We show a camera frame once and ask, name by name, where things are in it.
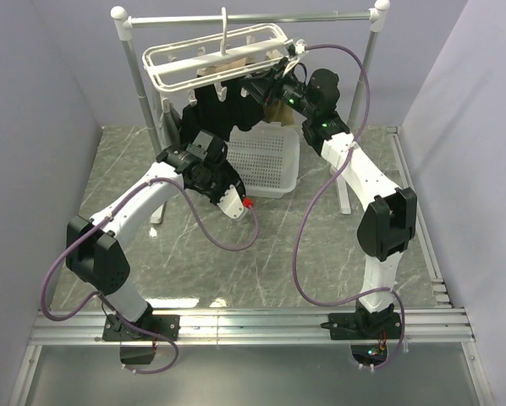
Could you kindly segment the white clip hanger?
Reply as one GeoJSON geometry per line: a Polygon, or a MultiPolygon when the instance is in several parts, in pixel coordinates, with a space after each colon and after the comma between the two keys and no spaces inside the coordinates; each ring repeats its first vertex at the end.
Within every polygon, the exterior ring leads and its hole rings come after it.
{"type": "Polygon", "coordinates": [[[164,112],[170,111],[174,96],[195,106],[195,91],[205,86],[215,91],[219,102],[225,102],[227,81],[272,67],[279,60],[272,55],[292,43],[279,25],[267,19],[253,25],[239,18],[243,26],[231,30],[232,19],[225,7],[212,17],[177,18],[176,23],[215,23],[220,31],[149,47],[142,53],[144,70],[164,112]]]}

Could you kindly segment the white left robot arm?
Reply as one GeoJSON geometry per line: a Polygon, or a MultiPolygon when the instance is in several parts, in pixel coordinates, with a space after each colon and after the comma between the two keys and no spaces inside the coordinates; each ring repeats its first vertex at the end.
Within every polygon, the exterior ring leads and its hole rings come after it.
{"type": "Polygon", "coordinates": [[[77,216],[69,222],[67,244],[78,247],[68,254],[67,268],[105,297],[134,340],[151,334],[153,320],[150,305],[129,278],[124,251],[156,209],[187,189],[204,195],[228,218],[241,220],[245,186],[227,154],[224,140],[201,131],[190,143],[163,150],[108,207],[89,219],[77,216]]]}

